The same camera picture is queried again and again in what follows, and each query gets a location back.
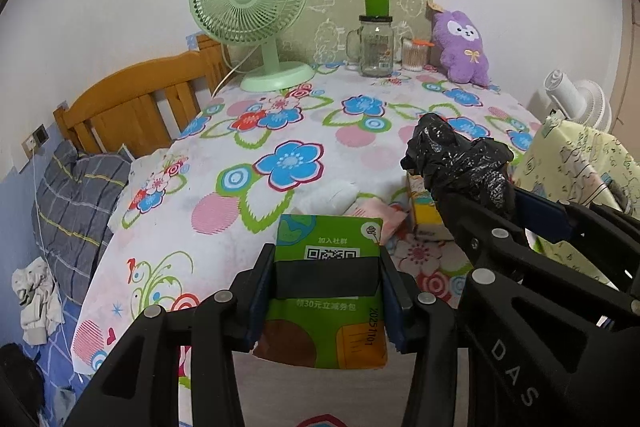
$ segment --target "black jar lid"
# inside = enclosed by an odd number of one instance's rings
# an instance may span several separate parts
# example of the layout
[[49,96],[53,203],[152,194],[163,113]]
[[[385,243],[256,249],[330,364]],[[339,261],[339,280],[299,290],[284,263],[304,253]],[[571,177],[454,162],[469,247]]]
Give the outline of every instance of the black jar lid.
[[360,22],[393,22],[394,18],[391,15],[386,16],[373,16],[373,15],[361,15],[359,17]]

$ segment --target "blue bed sheet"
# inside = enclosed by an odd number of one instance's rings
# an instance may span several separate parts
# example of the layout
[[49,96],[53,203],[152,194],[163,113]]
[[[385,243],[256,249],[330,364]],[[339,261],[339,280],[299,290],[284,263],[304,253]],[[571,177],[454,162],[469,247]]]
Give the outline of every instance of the blue bed sheet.
[[56,391],[63,387],[71,389],[75,392],[76,400],[78,400],[89,383],[87,375],[79,376],[74,373],[71,356],[69,355],[71,341],[80,315],[80,308],[79,305],[65,297],[62,301],[65,323],[58,326],[58,329],[49,337],[47,344],[30,346],[25,342],[22,343],[22,349],[28,357],[36,359],[38,354],[40,355],[38,365],[44,377],[44,418],[49,427],[59,426],[53,414],[53,397]]

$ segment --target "plaid fabric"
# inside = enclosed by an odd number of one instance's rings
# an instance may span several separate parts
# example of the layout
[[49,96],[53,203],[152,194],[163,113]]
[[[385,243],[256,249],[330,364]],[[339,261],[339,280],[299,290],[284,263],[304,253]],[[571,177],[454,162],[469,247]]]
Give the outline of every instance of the plaid fabric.
[[40,182],[31,212],[36,244],[60,291],[76,304],[84,301],[111,240],[107,222],[129,169],[129,160],[120,155],[86,155],[65,141]]
[[53,411],[53,400],[58,389],[72,390],[76,394],[77,401],[90,379],[87,375],[79,377],[77,373],[74,373],[74,367],[71,363],[71,340],[78,323],[80,306],[63,298],[62,313],[65,317],[65,323],[58,326],[46,344],[30,346],[25,342],[22,343],[22,350],[30,359],[36,360],[42,370],[44,377],[44,410],[42,415],[49,427],[59,426]]

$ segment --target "qr code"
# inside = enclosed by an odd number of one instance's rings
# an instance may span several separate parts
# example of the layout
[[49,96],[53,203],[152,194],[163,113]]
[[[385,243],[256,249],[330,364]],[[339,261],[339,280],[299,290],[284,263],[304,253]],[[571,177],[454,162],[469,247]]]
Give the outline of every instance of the qr code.
[[360,257],[360,248],[306,247],[305,259],[349,259]]

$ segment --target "white speech bubble logo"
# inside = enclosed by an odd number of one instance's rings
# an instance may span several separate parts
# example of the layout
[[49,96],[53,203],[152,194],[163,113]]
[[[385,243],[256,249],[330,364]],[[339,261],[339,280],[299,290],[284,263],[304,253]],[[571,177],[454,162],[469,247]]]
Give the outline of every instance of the white speech bubble logo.
[[369,237],[377,245],[380,244],[380,225],[375,221],[367,221],[360,227],[360,233]]

